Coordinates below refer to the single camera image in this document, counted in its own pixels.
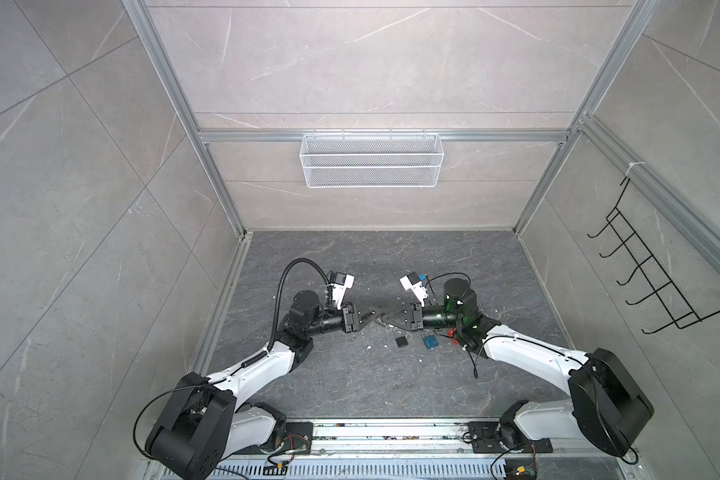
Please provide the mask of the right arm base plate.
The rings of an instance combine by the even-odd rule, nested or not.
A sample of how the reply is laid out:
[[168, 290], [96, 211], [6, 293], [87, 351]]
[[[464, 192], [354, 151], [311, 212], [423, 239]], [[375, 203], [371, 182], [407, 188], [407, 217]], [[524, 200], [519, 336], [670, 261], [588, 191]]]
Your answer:
[[461, 441], [470, 445], [477, 454], [487, 453], [552, 453], [549, 439], [529, 440], [513, 424], [499, 421], [473, 421], [467, 424], [467, 431]]

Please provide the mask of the blue padlock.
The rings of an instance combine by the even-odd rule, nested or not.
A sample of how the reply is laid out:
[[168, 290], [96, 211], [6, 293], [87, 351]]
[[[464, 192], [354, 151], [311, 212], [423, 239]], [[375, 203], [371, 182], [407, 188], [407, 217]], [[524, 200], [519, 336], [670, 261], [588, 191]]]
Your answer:
[[435, 335], [426, 335], [422, 338], [422, 341], [427, 350], [432, 350], [439, 346], [439, 342]]

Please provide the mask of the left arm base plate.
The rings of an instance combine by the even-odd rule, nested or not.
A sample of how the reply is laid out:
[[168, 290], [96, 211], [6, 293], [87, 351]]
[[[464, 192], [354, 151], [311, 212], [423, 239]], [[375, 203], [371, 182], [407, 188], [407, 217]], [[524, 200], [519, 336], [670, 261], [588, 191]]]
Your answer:
[[280, 453], [293, 449], [309, 453], [313, 432], [313, 422], [287, 422], [284, 426], [276, 427], [270, 439], [263, 445], [246, 447], [238, 451], [238, 454], [271, 455], [275, 452]]

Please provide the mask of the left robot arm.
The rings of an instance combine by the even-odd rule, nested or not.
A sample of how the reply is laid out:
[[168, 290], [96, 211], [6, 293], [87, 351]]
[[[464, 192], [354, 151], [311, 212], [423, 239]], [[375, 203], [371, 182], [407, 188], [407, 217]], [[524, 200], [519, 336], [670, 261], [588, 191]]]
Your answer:
[[158, 395], [167, 403], [146, 440], [135, 446], [182, 479], [205, 479], [228, 456], [249, 447], [278, 448], [285, 414], [249, 399], [301, 365], [315, 335], [358, 332], [376, 316], [351, 303], [324, 306], [313, 291], [297, 293], [288, 313], [275, 321], [274, 337], [253, 356], [208, 376], [190, 372]]

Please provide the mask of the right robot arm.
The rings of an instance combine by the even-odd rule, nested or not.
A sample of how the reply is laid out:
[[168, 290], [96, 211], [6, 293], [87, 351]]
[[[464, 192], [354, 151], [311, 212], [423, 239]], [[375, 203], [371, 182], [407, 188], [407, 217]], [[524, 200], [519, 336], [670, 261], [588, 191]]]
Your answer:
[[402, 278], [417, 300], [380, 316], [406, 331], [448, 329], [471, 359], [484, 357], [519, 368], [565, 394], [548, 402], [518, 401], [503, 415], [502, 430], [527, 440], [585, 439], [600, 451], [624, 458], [655, 409], [627, 368], [609, 350], [568, 349], [522, 334], [483, 313], [469, 281], [450, 279], [439, 304], [415, 275]]

